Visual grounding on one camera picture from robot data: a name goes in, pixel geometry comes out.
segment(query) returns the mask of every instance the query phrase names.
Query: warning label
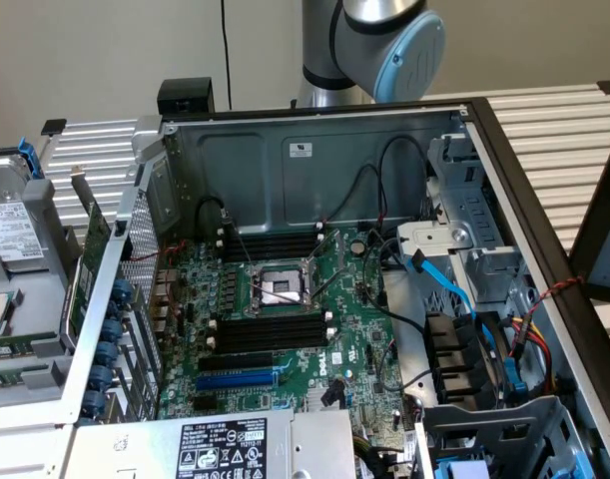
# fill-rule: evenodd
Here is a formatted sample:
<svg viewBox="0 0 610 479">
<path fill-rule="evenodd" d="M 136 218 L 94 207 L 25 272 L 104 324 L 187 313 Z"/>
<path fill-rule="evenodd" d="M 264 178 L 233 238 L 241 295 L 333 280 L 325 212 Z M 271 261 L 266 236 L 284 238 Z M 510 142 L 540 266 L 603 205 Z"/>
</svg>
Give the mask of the warning label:
<svg viewBox="0 0 610 479">
<path fill-rule="evenodd" d="M 177 479 L 264 479 L 267 420 L 183 426 Z"/>
<path fill-rule="evenodd" d="M 0 256 L 4 261 L 43 257 L 41 245 L 22 203 L 0 205 Z"/>
</svg>

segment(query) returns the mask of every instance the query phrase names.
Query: black cable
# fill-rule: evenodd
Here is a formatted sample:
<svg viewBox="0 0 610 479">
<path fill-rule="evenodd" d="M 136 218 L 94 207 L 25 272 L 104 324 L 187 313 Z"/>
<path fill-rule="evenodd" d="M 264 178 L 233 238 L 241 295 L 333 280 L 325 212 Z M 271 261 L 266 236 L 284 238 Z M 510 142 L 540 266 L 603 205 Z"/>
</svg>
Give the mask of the black cable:
<svg viewBox="0 0 610 479">
<path fill-rule="evenodd" d="M 374 242 L 367 250 L 366 253 L 364 255 L 364 259 L 362 260 L 362 284 L 364 284 L 364 294 L 366 295 L 366 298 L 368 299 L 368 301 L 373 305 L 373 307 L 375 307 L 378 311 L 380 311 L 383 314 L 386 314 L 389 317 L 392 317 L 393 319 L 397 319 L 398 321 L 402 321 L 405 322 L 407 324 L 410 324 L 411 326 L 413 326 L 415 329 L 417 329 L 421 334 L 424 334 L 424 328 L 422 326 L 420 326 L 417 322 L 415 322 L 413 319 L 410 319 L 408 317 L 405 316 L 401 316 L 399 314 L 396 314 L 394 312 L 391 312 L 387 309 L 384 309 L 382 306 L 380 306 L 377 302 L 375 302 L 375 300 L 373 299 L 373 297 L 369 294 L 368 292 L 368 286 L 366 284 L 366 262 L 368 261 L 368 258 L 371 256 L 371 252 L 373 251 L 373 249 L 375 248 L 375 245 L 377 243 Z"/>
<path fill-rule="evenodd" d="M 389 147 L 396 140 L 410 141 L 415 146 L 417 151 L 420 153 L 420 156 L 422 157 L 422 161 L 424 162 L 422 170 L 425 171 L 426 165 L 428 165 L 428 157 L 426 156 L 426 152 L 422 149 L 422 145 L 419 143 L 419 141 L 416 140 L 414 137 L 412 137 L 411 135 L 396 135 L 396 136 L 390 138 L 386 142 L 386 145 L 384 145 L 384 148 L 382 149 L 382 153 L 380 154 L 380 158 L 377 162 L 377 174 L 378 174 L 377 205 L 381 211 L 382 211 L 381 198 L 382 198 L 382 195 L 384 194 L 384 188 L 382 185 L 382 163 L 384 162 L 384 157 L 386 156 L 386 152 L 388 151 Z M 388 213 L 388 208 L 385 208 L 384 215 L 382 217 L 384 218 L 387 213 Z"/>
<path fill-rule="evenodd" d="M 393 341 L 390 342 L 388 344 L 388 346 L 386 347 L 386 349 L 384 350 L 384 354 L 382 355 L 382 359 L 380 360 L 380 364 L 377 367 L 377 369 L 375 370 L 375 378 L 377 379 L 377 382 L 379 382 L 382 385 L 382 389 L 384 389 L 385 391 L 388 391 L 388 392 L 401 392 L 404 389 L 406 389 L 408 386 L 411 386 L 411 385 L 415 384 L 417 381 L 419 381 L 425 375 L 431 373 L 430 369 L 426 369 L 426 370 L 420 372 L 419 374 L 417 374 L 410 381 L 405 382 L 404 384 L 400 384 L 400 385 L 397 385 L 397 386 L 389 386 L 388 384 L 384 384 L 384 381 L 382 381 L 382 369 L 384 368 L 384 360 L 386 359 L 386 356 L 388 355 L 388 352 L 391 351 L 391 347 L 392 346 L 393 346 Z"/>
<path fill-rule="evenodd" d="M 335 210 L 333 210 L 333 212 L 331 212 L 326 219 L 324 220 L 325 223 L 330 222 L 331 220 L 333 220 L 333 218 L 335 218 L 335 216 L 337 216 L 338 213 L 340 213 L 342 211 L 342 209 L 346 206 L 346 202 L 348 202 L 348 200 L 351 198 L 351 195 L 353 195 L 353 193 L 355 192 L 355 189 L 357 188 L 357 185 L 360 181 L 360 178 L 362 177 L 362 174 L 366 171 L 373 171 L 375 173 L 375 177 L 378 179 L 379 181 L 379 174 L 377 173 L 377 168 L 371 164 L 371 163 L 367 163 L 365 165 L 362 165 L 360 167 L 360 169 L 357 171 L 357 173 L 355 174 L 355 178 L 353 179 L 353 183 L 351 184 L 351 187 L 348 189 L 348 192 L 346 193 L 346 195 L 344 196 L 344 198 L 342 199 L 342 202 L 335 208 Z M 386 195 L 384 194 L 384 188 L 381 189 L 382 190 L 382 196 L 384 198 L 384 206 L 386 208 L 388 208 L 388 204 L 386 202 Z M 380 215 L 382 215 L 382 209 L 380 206 L 378 206 L 378 213 Z"/>
<path fill-rule="evenodd" d="M 223 30 L 223 43 L 225 44 L 225 66 L 227 67 L 227 100 L 229 109 L 232 108 L 232 81 L 229 71 L 229 42 L 227 41 L 227 28 L 225 27 L 225 0 L 221 0 L 221 28 Z"/>
<path fill-rule="evenodd" d="M 201 208 L 208 202 L 217 203 L 221 210 L 225 207 L 225 203 L 218 197 L 214 197 L 213 195 L 205 195 L 201 197 L 198 200 L 196 210 L 194 211 L 194 233 L 196 233 L 196 235 L 198 234 L 198 219 L 201 214 Z"/>
</svg>

